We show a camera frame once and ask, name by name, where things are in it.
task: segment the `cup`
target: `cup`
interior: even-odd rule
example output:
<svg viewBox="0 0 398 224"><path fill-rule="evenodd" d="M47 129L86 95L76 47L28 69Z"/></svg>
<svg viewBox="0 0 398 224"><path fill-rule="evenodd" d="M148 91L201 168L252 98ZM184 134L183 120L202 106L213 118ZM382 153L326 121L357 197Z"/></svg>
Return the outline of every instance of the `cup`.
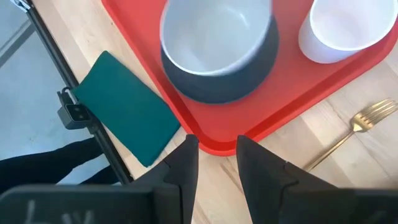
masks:
<svg viewBox="0 0 398 224"><path fill-rule="evenodd" d="M379 42L397 12L397 0L314 0L298 44L314 62L338 62Z"/></svg>

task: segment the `dark gray bowl exterior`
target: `dark gray bowl exterior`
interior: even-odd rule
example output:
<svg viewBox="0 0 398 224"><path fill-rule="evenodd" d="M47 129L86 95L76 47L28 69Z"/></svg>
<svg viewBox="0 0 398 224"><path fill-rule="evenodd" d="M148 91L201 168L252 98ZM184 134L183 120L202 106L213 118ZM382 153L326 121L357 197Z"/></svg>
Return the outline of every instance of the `dark gray bowl exterior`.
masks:
<svg viewBox="0 0 398 224"><path fill-rule="evenodd" d="M274 66L279 47L275 17L257 54L235 72L220 76L202 76L185 72L175 66L162 49L162 63L174 87L185 96L202 103L229 103L255 90Z"/></svg>

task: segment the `gray floor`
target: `gray floor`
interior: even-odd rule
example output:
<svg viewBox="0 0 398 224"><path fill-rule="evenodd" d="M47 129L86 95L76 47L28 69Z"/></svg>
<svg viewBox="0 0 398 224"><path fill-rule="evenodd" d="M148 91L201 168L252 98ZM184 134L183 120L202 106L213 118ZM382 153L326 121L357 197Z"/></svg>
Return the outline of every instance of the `gray floor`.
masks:
<svg viewBox="0 0 398 224"><path fill-rule="evenodd" d="M26 21L17 7L0 1L0 48ZM91 137L86 129L66 130L57 116L61 105L56 92L64 86L33 33L0 67L0 160L55 150ZM77 184L108 165L102 155L74 169L61 183Z"/></svg>

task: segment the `fork handle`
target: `fork handle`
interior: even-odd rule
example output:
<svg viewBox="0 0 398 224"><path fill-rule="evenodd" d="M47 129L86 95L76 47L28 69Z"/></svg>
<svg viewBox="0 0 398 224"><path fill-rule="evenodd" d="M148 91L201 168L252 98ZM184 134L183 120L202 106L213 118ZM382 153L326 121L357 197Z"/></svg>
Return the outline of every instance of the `fork handle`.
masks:
<svg viewBox="0 0 398 224"><path fill-rule="evenodd" d="M350 131L343 139L341 139L338 143L336 143L333 147L331 147L327 152L322 154L320 157L314 159L311 163L307 164L304 167L304 170L310 172L314 169L319 163L325 160L332 152L334 152L338 147L340 147L349 137L354 134L354 131Z"/></svg>

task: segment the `bowl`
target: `bowl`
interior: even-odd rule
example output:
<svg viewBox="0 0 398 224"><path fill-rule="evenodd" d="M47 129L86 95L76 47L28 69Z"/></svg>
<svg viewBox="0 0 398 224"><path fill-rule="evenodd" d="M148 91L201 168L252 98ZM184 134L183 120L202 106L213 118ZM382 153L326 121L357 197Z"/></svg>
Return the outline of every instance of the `bowl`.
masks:
<svg viewBox="0 0 398 224"><path fill-rule="evenodd" d="M269 74L279 35L270 0L173 0L162 14L160 42L177 90L199 102L229 103Z"/></svg>

